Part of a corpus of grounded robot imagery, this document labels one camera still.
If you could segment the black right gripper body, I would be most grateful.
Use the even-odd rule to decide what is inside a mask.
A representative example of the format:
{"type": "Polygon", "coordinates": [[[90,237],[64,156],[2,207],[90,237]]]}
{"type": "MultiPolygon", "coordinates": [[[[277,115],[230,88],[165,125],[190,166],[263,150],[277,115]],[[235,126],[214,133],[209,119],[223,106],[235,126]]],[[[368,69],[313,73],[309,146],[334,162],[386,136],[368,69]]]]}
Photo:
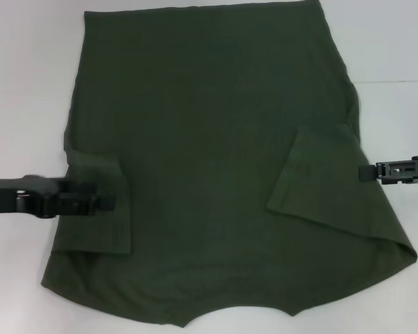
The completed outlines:
{"type": "Polygon", "coordinates": [[[418,156],[411,160],[386,161],[376,164],[377,179],[381,184],[418,183],[418,156]]]}

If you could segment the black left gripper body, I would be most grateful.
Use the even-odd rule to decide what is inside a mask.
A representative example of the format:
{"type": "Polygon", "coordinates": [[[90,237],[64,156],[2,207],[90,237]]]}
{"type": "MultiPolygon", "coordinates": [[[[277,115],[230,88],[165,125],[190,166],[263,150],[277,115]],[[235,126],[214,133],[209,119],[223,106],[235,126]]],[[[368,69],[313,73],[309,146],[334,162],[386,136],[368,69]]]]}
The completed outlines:
{"type": "Polygon", "coordinates": [[[0,179],[0,214],[29,214],[38,218],[54,218],[64,178],[25,175],[0,179]]]}

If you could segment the dark green t-shirt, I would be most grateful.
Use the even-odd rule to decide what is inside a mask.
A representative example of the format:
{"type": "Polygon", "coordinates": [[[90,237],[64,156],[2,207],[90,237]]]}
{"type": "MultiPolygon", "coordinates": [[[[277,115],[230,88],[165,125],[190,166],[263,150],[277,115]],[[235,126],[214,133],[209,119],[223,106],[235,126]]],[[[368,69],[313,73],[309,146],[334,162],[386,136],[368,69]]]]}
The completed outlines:
{"type": "Polygon", "coordinates": [[[289,315],[417,253],[366,164],[359,100],[319,0],[87,12],[64,148],[118,198],[59,219],[43,287],[186,326],[289,315]]]}

